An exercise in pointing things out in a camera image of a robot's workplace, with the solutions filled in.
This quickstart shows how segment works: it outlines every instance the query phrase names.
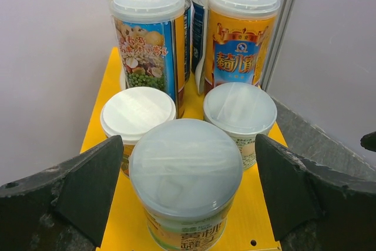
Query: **food can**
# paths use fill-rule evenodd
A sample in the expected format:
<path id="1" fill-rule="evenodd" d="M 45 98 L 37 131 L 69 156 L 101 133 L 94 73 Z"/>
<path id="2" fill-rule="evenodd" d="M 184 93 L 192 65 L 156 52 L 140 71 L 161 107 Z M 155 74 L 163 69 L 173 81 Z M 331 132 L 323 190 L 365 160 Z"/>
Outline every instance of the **food can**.
<path id="1" fill-rule="evenodd" d="M 205 9 L 203 0 L 192 0 L 193 18 L 192 18 L 192 72 L 196 71 L 202 57 L 204 15 Z"/>
<path id="2" fill-rule="evenodd" d="M 225 132 L 179 119 L 141 138 L 129 173 L 156 243 L 164 250 L 204 251 L 224 231 L 243 170 L 240 152 Z"/>
<path id="3" fill-rule="evenodd" d="M 191 47 L 190 47 L 190 8 L 192 6 L 191 0 L 184 0 L 184 38 L 185 38 L 185 50 L 184 50 L 184 77 L 185 81 L 189 80 L 190 76 L 190 57 L 191 57 Z"/>
<path id="4" fill-rule="evenodd" d="M 105 135 L 120 135 L 124 152 L 121 170 L 129 177 L 129 156 L 135 144 L 149 130 L 161 123 L 174 120 L 176 108 L 166 93 L 146 86 L 129 88 L 111 97 L 100 113 L 100 124 Z"/>
<path id="5" fill-rule="evenodd" d="M 226 82 L 258 85 L 279 0 L 209 0 L 204 92 Z"/>
<path id="6" fill-rule="evenodd" d="M 225 83 L 212 89 L 204 99 L 204 120 L 224 130 L 236 142 L 243 170 L 256 164 L 256 135 L 267 135 L 276 119 L 274 101 L 249 83 Z"/>
<path id="7" fill-rule="evenodd" d="M 184 0 L 109 0 L 127 87 L 166 92 L 184 112 Z"/>

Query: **yellow tray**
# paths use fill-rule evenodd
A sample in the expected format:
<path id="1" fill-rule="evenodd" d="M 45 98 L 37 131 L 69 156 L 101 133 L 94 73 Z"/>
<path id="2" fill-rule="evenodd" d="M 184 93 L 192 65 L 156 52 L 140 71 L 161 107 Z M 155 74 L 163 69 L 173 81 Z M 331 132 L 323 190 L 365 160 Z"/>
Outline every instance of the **yellow tray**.
<path id="1" fill-rule="evenodd" d="M 120 91 L 121 63 L 117 48 L 113 48 L 98 97 L 92 112 L 81 152 L 106 139 L 100 127 L 99 114 L 104 104 Z M 196 94 L 193 76 L 185 89 L 184 118 L 203 119 L 203 96 Z M 286 145 L 275 124 L 269 136 Z M 98 251 L 153 251 L 161 250 L 146 228 L 146 218 L 132 185 L 123 173 L 119 174 L 115 195 L 102 247 Z M 226 229 L 211 251 L 281 250 L 275 242 L 264 201 L 257 165 L 247 170 L 229 212 Z"/>

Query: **white plastic lid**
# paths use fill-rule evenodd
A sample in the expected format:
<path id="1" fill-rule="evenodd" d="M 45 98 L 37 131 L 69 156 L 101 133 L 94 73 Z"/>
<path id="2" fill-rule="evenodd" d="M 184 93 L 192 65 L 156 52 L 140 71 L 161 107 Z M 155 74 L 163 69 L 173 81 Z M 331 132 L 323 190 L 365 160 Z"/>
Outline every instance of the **white plastic lid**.
<path id="1" fill-rule="evenodd" d="M 233 18 L 264 18 L 274 14 L 279 0 L 209 0 L 209 7 Z"/>
<path id="2" fill-rule="evenodd" d="M 224 131 L 200 120 L 179 119 L 141 138 L 129 173 L 147 210 L 169 219 L 195 220 L 225 207 L 239 187 L 243 164 Z"/>
<path id="3" fill-rule="evenodd" d="M 184 0 L 112 0 L 112 14 L 126 22 L 165 22 L 184 13 Z"/>
<path id="4" fill-rule="evenodd" d="M 206 95 L 204 115 L 231 136 L 251 137 L 271 129 L 277 119 L 277 107 L 262 89 L 248 83 L 229 82 Z"/>
<path id="5" fill-rule="evenodd" d="M 106 136 L 120 135 L 125 145 L 135 145 L 146 132 L 175 117 L 174 102 L 166 93 L 138 86 L 108 100 L 100 113 L 100 124 Z"/>

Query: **chinese characters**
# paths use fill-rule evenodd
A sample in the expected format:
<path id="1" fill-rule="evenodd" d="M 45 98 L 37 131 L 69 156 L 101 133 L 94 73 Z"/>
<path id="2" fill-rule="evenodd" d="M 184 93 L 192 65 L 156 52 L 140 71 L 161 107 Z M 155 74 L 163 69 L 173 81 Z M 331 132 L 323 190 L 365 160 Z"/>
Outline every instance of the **chinese characters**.
<path id="1" fill-rule="evenodd" d="M 182 233 L 180 248 L 182 250 L 205 250 L 207 245 L 213 244 L 221 235 L 221 231 L 223 230 L 221 224 L 218 223 L 202 232 Z"/>
<path id="2" fill-rule="evenodd" d="M 120 51 L 128 56 L 140 54 L 166 56 L 168 54 L 166 47 L 147 45 L 143 36 L 133 37 L 131 35 L 126 36 L 124 44 L 120 45 Z"/>
<path id="3" fill-rule="evenodd" d="M 217 54 L 217 67 L 221 71 L 234 72 L 238 69 L 239 73 L 249 73 L 255 66 L 256 56 L 243 54 L 233 55 L 232 53 Z"/>

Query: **small hole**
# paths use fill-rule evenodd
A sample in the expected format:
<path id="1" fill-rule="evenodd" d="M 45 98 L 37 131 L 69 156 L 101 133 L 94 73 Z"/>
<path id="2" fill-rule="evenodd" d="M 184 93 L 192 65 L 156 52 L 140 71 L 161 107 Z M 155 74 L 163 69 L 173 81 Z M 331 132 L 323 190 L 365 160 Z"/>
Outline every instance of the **small hole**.
<path id="1" fill-rule="evenodd" d="M 16 182 L 9 182 L 5 185 L 5 188 L 15 188 L 16 186 L 18 186 L 18 183 Z"/>

